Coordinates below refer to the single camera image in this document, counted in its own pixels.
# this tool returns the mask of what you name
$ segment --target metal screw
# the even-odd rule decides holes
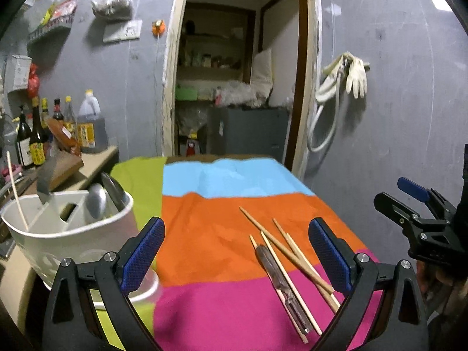
[[[402,267],[404,267],[404,269],[411,268],[411,263],[408,260],[402,260],[402,262],[400,262],[400,264],[402,265]]]
[[[106,261],[114,261],[116,259],[117,255],[115,252],[108,252],[104,255],[104,260]]]
[[[70,265],[70,262],[72,262],[72,259],[67,257],[60,262],[60,265],[63,267],[67,267]]]
[[[366,255],[365,253],[359,253],[357,255],[357,259],[361,262],[368,262],[369,261],[369,256]]]

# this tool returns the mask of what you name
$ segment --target gray wall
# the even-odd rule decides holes
[[[331,14],[331,4],[341,15]],[[381,261],[398,261],[407,257],[408,243],[373,199],[386,191],[420,209],[397,189],[406,176],[453,204],[460,200],[468,38],[455,15],[431,0],[322,0],[322,14],[322,65],[350,51],[371,69],[365,100],[342,95],[336,135],[328,152],[310,155],[305,183]],[[319,137],[333,109],[327,104]]]
[[[30,55],[40,67],[40,95],[53,99],[71,95],[78,112],[85,90],[92,88],[106,118],[111,143],[117,143],[120,159],[161,155],[162,70],[166,34],[157,40],[151,23],[163,19],[166,26],[173,0],[133,0],[134,18],[143,20],[136,41],[103,44],[105,24],[94,18],[91,0],[78,0],[69,36],[38,42]],[[26,53],[27,26],[18,17],[0,41],[0,59]],[[18,114],[18,94],[9,96],[7,112]]]

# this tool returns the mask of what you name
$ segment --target red plastic bag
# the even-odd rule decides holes
[[[27,96],[30,99],[39,95],[39,87],[41,85],[41,82],[39,80],[39,77],[36,74],[36,71],[37,71],[37,66],[34,63],[31,63],[30,75],[27,81]]]

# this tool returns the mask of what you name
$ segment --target glass bottle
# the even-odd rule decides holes
[[[30,150],[31,128],[26,122],[26,115],[23,112],[24,106],[20,106],[20,108],[20,124],[16,136],[16,154],[23,169],[31,169],[34,166]]]
[[[54,100],[54,116],[53,118],[56,119],[60,124],[63,125],[63,114],[60,111],[60,99]]]
[[[41,166],[45,162],[45,155],[48,151],[48,138],[41,125],[38,96],[32,99],[32,131],[30,138],[30,150],[34,166]]]
[[[47,138],[50,137],[51,135],[51,130],[47,126],[47,120],[49,119],[49,105],[47,103],[47,98],[42,98],[42,129],[44,129],[45,134],[47,135]]]
[[[76,119],[75,115],[73,113],[73,107],[72,107],[72,97],[67,96],[65,98],[65,109],[64,109],[64,119],[63,119],[63,125],[65,128],[68,129],[68,131],[72,134],[72,137],[76,139]]]

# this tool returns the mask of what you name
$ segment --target hanging plastic bag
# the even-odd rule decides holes
[[[36,74],[37,66],[34,63],[31,63],[29,79],[27,80],[27,97],[30,99],[39,95],[39,87],[41,81],[39,76]]]
[[[93,0],[93,13],[107,21],[131,20],[133,17],[132,0]]]

